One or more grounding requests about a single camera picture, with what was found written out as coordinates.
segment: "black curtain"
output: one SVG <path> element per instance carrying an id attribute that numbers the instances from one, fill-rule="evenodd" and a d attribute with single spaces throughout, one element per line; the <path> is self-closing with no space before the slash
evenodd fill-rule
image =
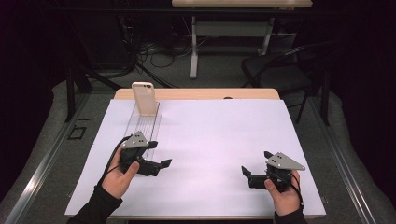
<path id="1" fill-rule="evenodd" d="M 18 178 L 40 134 L 51 89 L 65 79 L 55 32 L 33 1 L 2 1 L 0 17 L 0 200 Z"/>

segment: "metal bracket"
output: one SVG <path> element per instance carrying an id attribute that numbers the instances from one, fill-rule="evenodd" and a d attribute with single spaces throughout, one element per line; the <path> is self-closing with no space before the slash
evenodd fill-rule
<path id="1" fill-rule="evenodd" d="M 292 160 L 281 152 L 278 152 L 274 156 L 268 158 L 266 163 L 270 166 L 282 170 L 305 170 L 304 166 L 302 166 L 297 161 Z"/>

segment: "clear acrylic stand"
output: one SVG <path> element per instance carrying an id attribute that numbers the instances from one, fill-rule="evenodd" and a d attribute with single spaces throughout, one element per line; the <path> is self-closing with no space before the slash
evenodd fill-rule
<path id="1" fill-rule="evenodd" d="M 160 103 L 157 103 L 157 114 L 156 116 L 141 116 L 137 105 L 134 107 L 131 118 L 129 119 L 128 127 L 126 129 L 125 136 L 130 136 L 138 131 L 145 135 L 148 141 L 156 141 L 158 131 L 160 129 L 161 114 L 158 113 L 160 109 Z M 143 158 L 145 160 L 152 161 L 155 148 L 146 150 Z"/>

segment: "smartphone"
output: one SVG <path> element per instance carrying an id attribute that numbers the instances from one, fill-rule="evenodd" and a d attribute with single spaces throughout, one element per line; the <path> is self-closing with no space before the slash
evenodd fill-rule
<path id="1" fill-rule="evenodd" d="M 141 116 L 156 116 L 157 101 L 155 100 L 154 86 L 150 82 L 132 83 L 134 99 Z"/>

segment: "silver metal plate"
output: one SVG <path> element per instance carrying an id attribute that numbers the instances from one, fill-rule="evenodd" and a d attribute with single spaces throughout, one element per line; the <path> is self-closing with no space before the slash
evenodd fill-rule
<path id="1" fill-rule="evenodd" d="M 123 144 L 124 148 L 148 147 L 149 142 L 142 132 L 136 132 Z"/>
<path id="2" fill-rule="evenodd" d="M 270 157 L 266 163 L 283 170 L 305 170 L 304 166 L 281 152 L 278 152 L 274 156 Z"/>

